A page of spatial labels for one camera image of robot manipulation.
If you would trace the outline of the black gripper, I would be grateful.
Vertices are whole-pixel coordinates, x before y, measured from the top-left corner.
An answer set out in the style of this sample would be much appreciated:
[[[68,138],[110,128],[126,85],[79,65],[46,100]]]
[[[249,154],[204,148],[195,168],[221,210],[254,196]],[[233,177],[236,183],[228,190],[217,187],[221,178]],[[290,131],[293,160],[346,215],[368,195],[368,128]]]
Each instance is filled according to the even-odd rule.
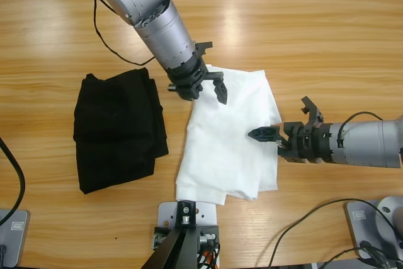
[[[177,92],[182,99],[197,100],[203,91],[202,82],[212,81],[218,101],[221,104],[227,104],[224,73],[208,71],[202,55],[199,53],[194,53],[186,62],[166,63],[166,73],[171,80],[169,90]]]
[[[330,123],[322,123],[314,127],[312,123],[284,123],[284,133],[288,139],[282,138],[278,147],[278,155],[292,163],[326,163],[331,162]],[[258,127],[247,134],[258,142],[279,142],[280,128]]]

